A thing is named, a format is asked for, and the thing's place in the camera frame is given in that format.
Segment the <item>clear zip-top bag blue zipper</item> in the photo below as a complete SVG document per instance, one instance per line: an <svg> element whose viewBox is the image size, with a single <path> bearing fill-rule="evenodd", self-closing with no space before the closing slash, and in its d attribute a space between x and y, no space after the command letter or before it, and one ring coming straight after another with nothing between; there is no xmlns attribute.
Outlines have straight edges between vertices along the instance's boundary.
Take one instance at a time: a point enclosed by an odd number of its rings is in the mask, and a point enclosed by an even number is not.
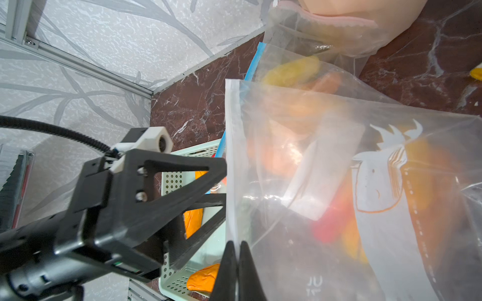
<svg viewBox="0 0 482 301"><path fill-rule="evenodd" d="M261 43L244 80L228 80L227 160L298 166L406 157L391 124L361 123L350 99L391 99L321 55L302 56Z"/></svg>

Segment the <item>long orange mango front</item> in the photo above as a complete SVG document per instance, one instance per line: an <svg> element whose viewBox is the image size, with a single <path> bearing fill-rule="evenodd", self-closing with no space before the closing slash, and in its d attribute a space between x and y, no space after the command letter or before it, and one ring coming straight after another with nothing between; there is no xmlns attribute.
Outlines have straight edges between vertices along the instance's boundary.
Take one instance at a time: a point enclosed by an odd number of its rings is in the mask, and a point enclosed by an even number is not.
<svg viewBox="0 0 482 301"><path fill-rule="evenodd" d="M187 281L190 291L212 293L220 269L220 264L214 264L193 273Z"/></svg>

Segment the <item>clear zip-top bag white print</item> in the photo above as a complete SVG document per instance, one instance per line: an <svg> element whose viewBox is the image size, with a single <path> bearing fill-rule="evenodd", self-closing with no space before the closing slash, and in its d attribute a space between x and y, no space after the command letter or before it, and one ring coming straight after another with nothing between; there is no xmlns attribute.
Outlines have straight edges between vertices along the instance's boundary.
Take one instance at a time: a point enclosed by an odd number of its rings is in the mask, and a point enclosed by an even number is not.
<svg viewBox="0 0 482 301"><path fill-rule="evenodd" d="M480 300L481 119L350 99L361 123L388 124L406 157L228 162L228 237L246 241L268 300ZM340 238L311 230L345 178Z"/></svg>

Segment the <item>yellow mango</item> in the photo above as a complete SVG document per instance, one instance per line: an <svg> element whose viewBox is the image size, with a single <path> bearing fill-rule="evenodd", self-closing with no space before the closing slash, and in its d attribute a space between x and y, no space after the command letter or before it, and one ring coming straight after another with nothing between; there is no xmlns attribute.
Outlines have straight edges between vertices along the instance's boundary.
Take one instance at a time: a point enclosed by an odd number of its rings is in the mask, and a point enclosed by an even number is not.
<svg viewBox="0 0 482 301"><path fill-rule="evenodd" d="M261 82L277 87L292 87L316 75L320 66L321 62L316 56L300 58L268 71Z"/></svg>

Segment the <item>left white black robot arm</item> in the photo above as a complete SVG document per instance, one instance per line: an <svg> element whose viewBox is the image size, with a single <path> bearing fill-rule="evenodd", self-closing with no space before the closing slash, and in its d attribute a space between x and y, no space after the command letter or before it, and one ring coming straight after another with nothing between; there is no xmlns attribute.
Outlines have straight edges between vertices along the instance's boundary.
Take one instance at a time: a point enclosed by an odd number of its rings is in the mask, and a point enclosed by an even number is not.
<svg viewBox="0 0 482 301"><path fill-rule="evenodd" d="M1 299L84 298L108 273L150 282L184 266L225 219L222 158L130 150L118 173L87 161L69 207L1 234Z"/></svg>

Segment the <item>red mango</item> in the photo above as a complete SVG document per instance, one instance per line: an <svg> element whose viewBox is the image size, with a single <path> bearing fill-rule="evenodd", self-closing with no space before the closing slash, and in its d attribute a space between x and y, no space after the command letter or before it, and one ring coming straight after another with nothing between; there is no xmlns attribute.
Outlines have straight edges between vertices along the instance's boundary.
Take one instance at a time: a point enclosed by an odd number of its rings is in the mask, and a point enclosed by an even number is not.
<svg viewBox="0 0 482 301"><path fill-rule="evenodd" d="M312 233L321 243L333 243L340 238L353 215L352 183L345 178L323 216L312 223Z"/></svg>

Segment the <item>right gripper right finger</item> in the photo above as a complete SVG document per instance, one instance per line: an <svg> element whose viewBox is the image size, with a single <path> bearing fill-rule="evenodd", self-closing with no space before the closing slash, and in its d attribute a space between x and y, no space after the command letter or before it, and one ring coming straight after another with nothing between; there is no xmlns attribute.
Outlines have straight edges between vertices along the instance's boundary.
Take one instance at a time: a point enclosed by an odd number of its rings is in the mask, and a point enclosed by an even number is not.
<svg viewBox="0 0 482 301"><path fill-rule="evenodd" d="M238 260L238 299L240 301L266 301L251 250L246 241L240 245Z"/></svg>

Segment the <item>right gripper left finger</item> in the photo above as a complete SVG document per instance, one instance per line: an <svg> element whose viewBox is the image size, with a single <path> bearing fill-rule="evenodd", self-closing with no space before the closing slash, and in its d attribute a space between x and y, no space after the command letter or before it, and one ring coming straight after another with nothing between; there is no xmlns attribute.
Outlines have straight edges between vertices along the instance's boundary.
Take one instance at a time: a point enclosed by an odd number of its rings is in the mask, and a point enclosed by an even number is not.
<svg viewBox="0 0 482 301"><path fill-rule="evenodd" d="M235 301L237 257L233 241L227 242L209 301Z"/></svg>

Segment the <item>clear zip-top bag pink zipper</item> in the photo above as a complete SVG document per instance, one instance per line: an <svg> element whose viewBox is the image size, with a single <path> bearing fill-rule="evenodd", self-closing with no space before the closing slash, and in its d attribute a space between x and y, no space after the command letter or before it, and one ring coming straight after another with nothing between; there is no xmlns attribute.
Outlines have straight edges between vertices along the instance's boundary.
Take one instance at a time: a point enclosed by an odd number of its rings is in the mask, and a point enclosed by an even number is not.
<svg viewBox="0 0 482 301"><path fill-rule="evenodd" d="M408 27L381 27L352 16L320 16L300 1L275 1L269 9L263 42L302 56L316 55L356 76L368 58Z"/></svg>

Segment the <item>large orange mango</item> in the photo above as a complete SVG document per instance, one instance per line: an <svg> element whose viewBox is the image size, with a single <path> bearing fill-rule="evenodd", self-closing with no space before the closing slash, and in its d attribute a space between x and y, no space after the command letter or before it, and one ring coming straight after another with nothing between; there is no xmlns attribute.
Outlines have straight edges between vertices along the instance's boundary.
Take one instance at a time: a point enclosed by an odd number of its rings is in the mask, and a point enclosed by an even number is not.
<svg viewBox="0 0 482 301"><path fill-rule="evenodd" d="M183 213L186 239L190 238L202 226L203 208L192 209Z"/></svg>

